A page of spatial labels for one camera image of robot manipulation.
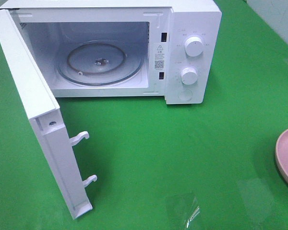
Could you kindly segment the green table cloth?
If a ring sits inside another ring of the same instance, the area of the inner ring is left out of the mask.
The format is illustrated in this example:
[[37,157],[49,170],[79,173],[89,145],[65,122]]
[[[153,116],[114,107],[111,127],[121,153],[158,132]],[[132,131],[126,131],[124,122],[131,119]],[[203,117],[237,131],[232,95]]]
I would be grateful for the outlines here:
[[[59,98],[93,210],[72,219],[27,120],[0,47],[0,230],[168,230],[166,198],[194,192],[206,230],[288,230],[288,185],[275,163],[288,128],[288,46],[244,0],[222,21],[201,104],[162,97]],[[237,182],[274,196],[260,225]]]

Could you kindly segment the white microwave door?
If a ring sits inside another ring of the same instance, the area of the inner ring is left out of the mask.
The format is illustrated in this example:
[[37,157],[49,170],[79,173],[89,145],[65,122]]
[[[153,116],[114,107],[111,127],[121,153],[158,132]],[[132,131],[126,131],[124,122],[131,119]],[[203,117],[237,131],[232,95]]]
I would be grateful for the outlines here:
[[96,175],[82,180],[73,146],[88,132],[70,138],[60,106],[36,64],[17,24],[8,10],[0,10],[0,45],[20,95],[29,123],[42,148],[73,219],[92,210],[85,187]]

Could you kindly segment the round door release button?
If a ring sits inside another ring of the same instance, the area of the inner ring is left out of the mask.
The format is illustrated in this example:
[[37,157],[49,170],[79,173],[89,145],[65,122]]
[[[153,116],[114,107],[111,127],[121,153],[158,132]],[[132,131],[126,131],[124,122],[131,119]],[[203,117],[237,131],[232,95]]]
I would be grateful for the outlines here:
[[183,90],[178,94],[178,98],[182,101],[190,101],[193,97],[193,93],[190,90]]

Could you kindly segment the white microwave knob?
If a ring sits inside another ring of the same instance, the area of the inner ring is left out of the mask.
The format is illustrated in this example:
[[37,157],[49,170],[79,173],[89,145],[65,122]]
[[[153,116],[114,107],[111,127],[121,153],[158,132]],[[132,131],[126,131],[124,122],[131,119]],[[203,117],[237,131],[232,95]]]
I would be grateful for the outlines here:
[[197,82],[198,73],[194,68],[185,68],[181,71],[180,77],[183,84],[192,85]]
[[191,36],[184,42],[185,53],[190,57],[200,55],[204,50],[204,44],[199,36]]

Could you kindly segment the glass microwave turntable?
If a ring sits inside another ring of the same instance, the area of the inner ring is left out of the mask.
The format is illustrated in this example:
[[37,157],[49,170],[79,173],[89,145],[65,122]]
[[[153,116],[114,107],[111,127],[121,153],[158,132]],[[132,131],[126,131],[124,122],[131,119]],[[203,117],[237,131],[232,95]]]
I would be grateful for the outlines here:
[[79,85],[112,85],[135,75],[146,56],[147,43],[95,40],[64,54],[58,63],[58,72]]

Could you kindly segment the clear tape patch centre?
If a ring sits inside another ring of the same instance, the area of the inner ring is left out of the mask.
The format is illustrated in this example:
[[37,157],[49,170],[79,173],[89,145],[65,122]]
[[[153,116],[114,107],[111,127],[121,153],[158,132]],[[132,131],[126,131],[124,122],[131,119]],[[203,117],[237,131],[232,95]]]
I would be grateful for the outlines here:
[[201,209],[194,192],[166,198],[168,230],[205,230]]

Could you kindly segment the white microwave oven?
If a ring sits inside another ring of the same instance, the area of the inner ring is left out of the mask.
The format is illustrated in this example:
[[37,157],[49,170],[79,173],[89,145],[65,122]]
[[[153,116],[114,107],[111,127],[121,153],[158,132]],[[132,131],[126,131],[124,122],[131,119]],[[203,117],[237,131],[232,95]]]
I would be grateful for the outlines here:
[[204,99],[222,13],[212,0],[9,0],[6,59],[23,51],[55,97]]

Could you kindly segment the clear tape patch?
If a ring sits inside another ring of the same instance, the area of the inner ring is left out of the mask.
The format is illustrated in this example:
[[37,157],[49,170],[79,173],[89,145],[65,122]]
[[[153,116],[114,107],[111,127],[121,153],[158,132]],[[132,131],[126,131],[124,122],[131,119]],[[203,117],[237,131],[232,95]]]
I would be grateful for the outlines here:
[[194,192],[166,198],[168,230],[205,230],[201,209]]
[[274,196],[265,180],[253,178],[237,182],[246,213],[251,222],[263,224],[273,213]]

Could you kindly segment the clear tape patch right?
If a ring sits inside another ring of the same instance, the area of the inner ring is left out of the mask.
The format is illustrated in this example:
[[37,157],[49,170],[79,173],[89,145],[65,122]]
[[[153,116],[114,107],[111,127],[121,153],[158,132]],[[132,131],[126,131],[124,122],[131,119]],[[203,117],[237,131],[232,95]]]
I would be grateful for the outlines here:
[[253,178],[237,182],[246,213],[251,222],[263,224],[273,213],[274,196],[265,180]]

